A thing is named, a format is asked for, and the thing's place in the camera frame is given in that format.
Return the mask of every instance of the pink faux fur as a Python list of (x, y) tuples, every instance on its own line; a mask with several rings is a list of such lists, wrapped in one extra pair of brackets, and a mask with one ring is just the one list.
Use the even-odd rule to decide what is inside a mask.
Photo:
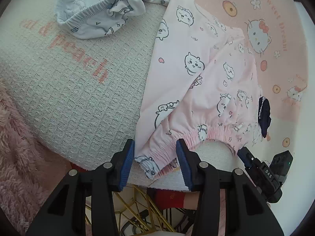
[(70, 169), (37, 142), (0, 79), (0, 207), (21, 235)]

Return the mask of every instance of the light blue clothing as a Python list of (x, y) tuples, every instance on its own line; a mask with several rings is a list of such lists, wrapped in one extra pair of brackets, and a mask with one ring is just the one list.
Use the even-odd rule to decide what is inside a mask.
[[(170, 0), (144, 0), (167, 6)], [(143, 0), (57, 0), (57, 23), (75, 37), (89, 39), (113, 34), (128, 16), (145, 13)]]

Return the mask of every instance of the white knit blanket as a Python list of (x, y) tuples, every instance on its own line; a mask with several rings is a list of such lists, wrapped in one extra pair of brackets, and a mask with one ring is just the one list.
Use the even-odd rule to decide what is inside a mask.
[(0, 18), (0, 75), (43, 143), (94, 169), (134, 139), (165, 7), (146, 3), (114, 35), (80, 40), (56, 24), (55, 1), (12, 0)]

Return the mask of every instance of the white flower print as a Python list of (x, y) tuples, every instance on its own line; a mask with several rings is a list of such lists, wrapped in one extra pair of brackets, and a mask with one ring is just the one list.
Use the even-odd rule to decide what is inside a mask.
[(251, 0), (250, 3), (254, 6), (254, 10), (260, 9), (260, 0)]
[(281, 56), (280, 51), (275, 51), (275, 54), (273, 56), (276, 58), (280, 57)]

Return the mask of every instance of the navy blue cloth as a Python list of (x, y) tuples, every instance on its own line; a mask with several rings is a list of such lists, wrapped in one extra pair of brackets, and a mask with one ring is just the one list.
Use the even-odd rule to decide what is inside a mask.
[(270, 126), (270, 104), (268, 99), (261, 97), (259, 99), (258, 123), (261, 128), (261, 134), (264, 138), (267, 136), (267, 129)]

